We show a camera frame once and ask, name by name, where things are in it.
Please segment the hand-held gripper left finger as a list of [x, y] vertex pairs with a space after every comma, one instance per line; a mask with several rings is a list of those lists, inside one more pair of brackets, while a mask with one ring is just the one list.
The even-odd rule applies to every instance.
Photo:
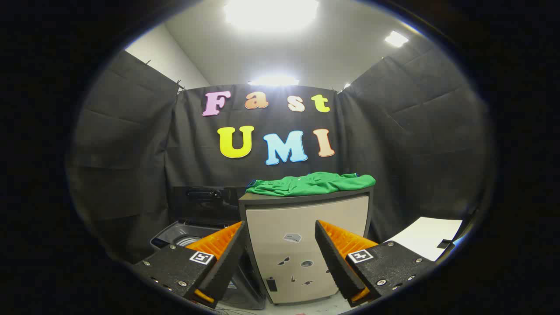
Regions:
[[214, 309], [222, 300], [248, 236], [246, 221], [187, 246], [168, 244], [133, 265], [133, 274], [184, 304]]

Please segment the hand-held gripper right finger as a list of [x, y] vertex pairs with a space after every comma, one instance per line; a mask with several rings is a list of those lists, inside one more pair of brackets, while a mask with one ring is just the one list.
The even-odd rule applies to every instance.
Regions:
[[406, 288], [436, 268], [434, 261], [398, 242], [378, 244], [324, 220], [315, 222], [315, 239], [350, 307]]

